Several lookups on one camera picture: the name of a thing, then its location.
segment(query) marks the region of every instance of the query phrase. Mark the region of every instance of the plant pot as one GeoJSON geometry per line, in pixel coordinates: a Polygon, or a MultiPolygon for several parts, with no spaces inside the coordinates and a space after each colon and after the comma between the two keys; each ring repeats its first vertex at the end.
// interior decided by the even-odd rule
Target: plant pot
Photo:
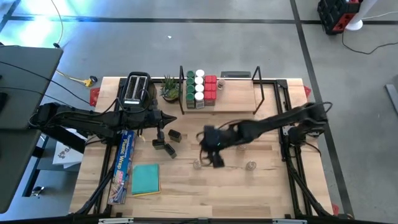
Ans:
{"type": "Polygon", "coordinates": [[[169,97],[163,96],[163,99],[164,99],[166,102],[168,102],[168,103],[175,103],[175,102],[178,100],[178,97],[177,97],[177,98],[169,98],[169,97]]]}

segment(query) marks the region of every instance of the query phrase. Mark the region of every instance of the potted plant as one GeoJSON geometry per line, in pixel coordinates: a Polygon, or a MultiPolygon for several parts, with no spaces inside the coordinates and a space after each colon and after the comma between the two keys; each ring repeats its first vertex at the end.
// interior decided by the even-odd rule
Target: potted plant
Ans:
{"type": "Polygon", "coordinates": [[[164,76],[160,95],[168,103],[174,103],[178,100],[178,83],[174,80],[174,77],[164,76]]]}

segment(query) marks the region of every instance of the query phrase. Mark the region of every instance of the wooden table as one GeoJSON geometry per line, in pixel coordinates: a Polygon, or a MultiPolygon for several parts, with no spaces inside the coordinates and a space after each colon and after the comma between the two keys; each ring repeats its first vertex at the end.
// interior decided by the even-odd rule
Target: wooden table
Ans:
{"type": "MultiPolygon", "coordinates": [[[[115,99],[120,77],[105,77],[96,106],[96,111],[105,110],[115,99]]],[[[301,79],[288,79],[292,107],[307,102],[301,79]]],[[[256,104],[261,100],[259,85],[254,86],[256,104]]],[[[221,152],[226,167],[212,167],[195,170],[193,161],[198,159],[200,146],[195,138],[203,130],[204,124],[221,125],[232,119],[264,119],[277,114],[274,90],[264,85],[265,101],[259,111],[252,113],[186,113],[181,114],[177,104],[168,104],[159,98],[159,109],[177,117],[168,124],[164,133],[177,152],[171,159],[163,150],[152,147],[156,138],[155,128],[144,130],[146,142],[138,139],[134,151],[133,164],[160,165],[161,194],[133,197],[127,195],[124,205],[114,205],[112,213],[123,212],[125,217],[163,217],[163,218],[283,218],[289,213],[293,216],[287,169],[281,161],[277,131],[263,134],[247,145],[245,151],[235,147],[221,152]],[[181,143],[170,141],[167,133],[175,129],[182,133],[181,143]],[[257,163],[254,171],[245,170],[246,163],[257,163]]],[[[326,211],[332,213],[328,187],[323,173],[320,155],[308,146],[302,147],[302,160],[308,188],[326,211]]],[[[81,163],[70,211],[77,211],[90,197],[98,185],[105,146],[91,144],[85,149],[81,163]]],[[[297,192],[300,208],[305,212],[302,193],[297,192]]],[[[108,199],[105,189],[101,210],[108,199]]]]}

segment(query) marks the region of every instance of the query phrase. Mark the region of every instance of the white stand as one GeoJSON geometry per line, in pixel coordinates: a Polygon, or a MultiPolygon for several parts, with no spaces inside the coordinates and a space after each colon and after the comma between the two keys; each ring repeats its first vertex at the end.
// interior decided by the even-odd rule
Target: white stand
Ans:
{"type": "Polygon", "coordinates": [[[365,16],[366,13],[372,8],[374,3],[376,3],[377,0],[364,0],[361,3],[361,8],[359,9],[359,12],[353,17],[353,19],[347,24],[346,30],[350,31],[355,31],[359,30],[363,26],[362,18],[365,16]]]}

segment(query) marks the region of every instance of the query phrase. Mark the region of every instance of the concrete floor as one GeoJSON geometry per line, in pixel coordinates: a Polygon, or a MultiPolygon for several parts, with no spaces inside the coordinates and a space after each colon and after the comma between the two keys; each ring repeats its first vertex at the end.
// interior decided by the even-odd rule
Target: concrete floor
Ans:
{"type": "MultiPolygon", "coordinates": [[[[296,0],[302,20],[318,20],[317,2],[296,0]]],[[[63,16],[294,19],[289,0],[114,0],[112,3],[55,0],[55,3],[63,16]]],[[[3,4],[0,13],[5,14],[10,5],[3,4]]],[[[398,11],[398,2],[378,1],[367,16],[389,11],[398,11]]],[[[22,0],[13,13],[13,16],[31,15],[57,14],[47,0],[22,0]]],[[[398,13],[374,20],[398,21],[398,13]]],[[[306,86],[313,84],[294,23],[64,22],[64,27],[61,45],[65,53],[58,68],[76,77],[126,76],[133,70],[154,77],[177,75],[179,65],[219,74],[222,70],[253,71],[260,65],[264,77],[302,78],[306,86]]],[[[397,223],[398,169],[394,164],[398,160],[398,117],[384,85],[397,75],[398,46],[361,55],[344,48],[341,35],[325,35],[320,25],[302,27],[322,99],[334,103],[328,114],[330,129],[354,215],[359,220],[397,223]]],[[[347,32],[345,43],[354,49],[370,51],[377,45],[396,42],[396,27],[365,25],[357,32],[347,32]]],[[[35,17],[35,21],[11,20],[0,32],[0,41],[52,47],[60,31],[59,22],[48,21],[44,16],[35,17]]],[[[58,75],[53,79],[88,100],[85,87],[58,75]]],[[[50,85],[47,94],[73,106],[89,108],[57,86],[50,85]]],[[[323,138],[319,143],[332,202],[341,205],[328,148],[323,138]]],[[[59,174],[42,175],[52,179],[59,174]]],[[[71,192],[72,186],[60,190],[57,195],[62,200],[57,202],[62,203],[46,211],[38,209],[48,202],[42,199],[35,199],[35,204],[22,210],[30,202],[23,202],[16,195],[13,204],[20,206],[12,206],[0,215],[0,220],[67,214],[71,192]]]]}

